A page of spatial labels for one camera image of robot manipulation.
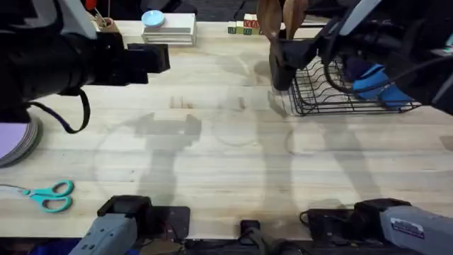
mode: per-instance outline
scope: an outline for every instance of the wooden table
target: wooden table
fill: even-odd
[[[140,40],[137,23],[118,26],[127,41]],[[42,188],[71,179],[74,204],[46,214],[0,193],[0,236],[80,237],[105,201],[125,194],[189,206],[192,238],[231,238],[241,219],[307,237],[300,211],[369,198],[453,216],[453,117],[431,108],[286,115],[287,96],[270,87],[267,40],[228,35],[226,23],[198,26],[198,46],[172,48],[171,70],[149,75],[148,85],[86,86],[92,117],[80,134],[31,110],[45,136],[27,160],[0,171],[0,182]],[[74,127],[81,122],[77,98],[42,102]]]

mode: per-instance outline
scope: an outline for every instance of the teal scissors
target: teal scissors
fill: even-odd
[[[14,188],[20,194],[28,196],[31,200],[36,201],[39,204],[40,209],[46,213],[58,213],[64,211],[72,204],[72,198],[69,194],[74,190],[74,183],[68,180],[59,181],[50,188],[28,189],[8,184],[0,184],[0,186]],[[65,191],[58,193],[56,190],[60,186],[67,186],[67,188]],[[49,208],[47,203],[51,201],[64,201],[64,204],[60,208]]]

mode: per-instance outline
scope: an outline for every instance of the brown object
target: brown object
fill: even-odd
[[[294,39],[294,34],[305,20],[305,11],[308,6],[308,0],[286,0],[283,6],[283,22],[288,40]]]
[[[278,62],[283,64],[283,56],[278,46],[278,34],[282,25],[282,7],[278,0],[259,0],[257,10],[258,23],[261,31],[270,42]]]
[[[115,21],[111,18],[104,18],[105,22],[107,25],[103,25],[102,22],[98,22],[96,19],[96,23],[99,26],[99,30],[101,32],[111,32],[111,33],[119,33],[120,31],[118,30],[118,27],[115,24]]]

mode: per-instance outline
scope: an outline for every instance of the black wire rack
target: black wire rack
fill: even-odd
[[[344,79],[343,65],[336,59],[328,66],[328,76],[336,86],[352,90],[352,84]],[[363,99],[353,93],[343,93],[331,86],[325,75],[321,59],[315,58],[306,68],[298,70],[289,89],[292,110],[300,115],[341,113],[405,113],[420,103],[407,101],[383,101]]]

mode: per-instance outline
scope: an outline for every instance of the purple plate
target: purple plate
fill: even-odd
[[[21,143],[28,124],[0,123],[0,159]]]

